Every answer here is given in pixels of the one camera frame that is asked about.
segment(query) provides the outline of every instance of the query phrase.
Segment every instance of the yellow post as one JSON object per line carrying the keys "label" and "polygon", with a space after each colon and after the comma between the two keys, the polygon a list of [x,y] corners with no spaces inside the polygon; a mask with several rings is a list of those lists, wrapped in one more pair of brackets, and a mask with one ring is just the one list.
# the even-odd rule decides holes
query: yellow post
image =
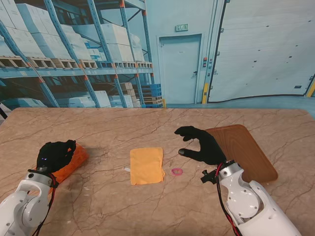
{"label": "yellow post", "polygon": [[205,83],[205,86],[203,88],[202,104],[207,103],[207,92],[208,92],[208,83]]}
{"label": "yellow post", "polygon": [[306,96],[307,96],[307,97],[311,97],[312,94],[314,93],[314,91],[315,91],[315,81],[313,81],[313,84],[312,84],[312,86],[310,87],[310,90],[309,90],[309,92],[306,94]]}
{"label": "yellow post", "polygon": [[166,108],[166,101],[164,98],[162,99],[162,103],[163,103],[163,108]]}

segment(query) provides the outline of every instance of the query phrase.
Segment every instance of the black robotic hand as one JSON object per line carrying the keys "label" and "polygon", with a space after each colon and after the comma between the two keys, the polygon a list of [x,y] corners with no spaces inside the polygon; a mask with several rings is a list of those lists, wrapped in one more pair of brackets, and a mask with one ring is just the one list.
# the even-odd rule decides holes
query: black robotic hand
{"label": "black robotic hand", "polygon": [[60,170],[70,163],[75,148],[74,140],[46,143],[39,150],[36,170],[46,174]]}
{"label": "black robotic hand", "polygon": [[198,139],[200,143],[200,151],[182,148],[178,151],[180,155],[197,161],[203,161],[208,165],[218,165],[226,161],[226,157],[217,141],[207,131],[197,129],[193,126],[182,126],[174,133],[184,137],[184,142],[189,141],[190,139]]}

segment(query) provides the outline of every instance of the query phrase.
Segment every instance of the rubber band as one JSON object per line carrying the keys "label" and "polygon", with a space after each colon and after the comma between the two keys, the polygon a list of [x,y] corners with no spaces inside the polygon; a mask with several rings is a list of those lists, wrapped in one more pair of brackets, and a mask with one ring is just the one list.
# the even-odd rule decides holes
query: rubber band
{"label": "rubber band", "polygon": [[174,168],[171,170],[172,174],[175,176],[180,176],[183,173],[183,170],[180,168]]}

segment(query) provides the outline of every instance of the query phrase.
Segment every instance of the marble tabletop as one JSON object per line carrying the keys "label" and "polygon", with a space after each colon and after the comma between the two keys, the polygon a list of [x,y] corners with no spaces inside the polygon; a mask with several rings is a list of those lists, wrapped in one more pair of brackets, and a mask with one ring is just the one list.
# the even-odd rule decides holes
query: marble tabletop
{"label": "marble tabletop", "polygon": [[[174,131],[242,124],[279,173],[265,188],[303,236],[315,232],[315,120],[303,110],[19,108],[0,126],[0,200],[46,142],[74,139],[90,158],[57,189],[42,236],[233,236],[212,170],[178,155],[198,149]],[[164,182],[131,186],[129,152],[162,147]],[[182,168],[181,176],[171,169]]]}

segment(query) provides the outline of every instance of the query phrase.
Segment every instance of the wooden cutting board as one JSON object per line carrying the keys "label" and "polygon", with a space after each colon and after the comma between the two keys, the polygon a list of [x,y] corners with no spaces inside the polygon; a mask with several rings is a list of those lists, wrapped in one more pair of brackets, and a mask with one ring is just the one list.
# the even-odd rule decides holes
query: wooden cutting board
{"label": "wooden cutting board", "polygon": [[245,126],[235,124],[206,131],[215,137],[228,160],[241,165],[244,181],[266,183],[278,178],[277,171]]}

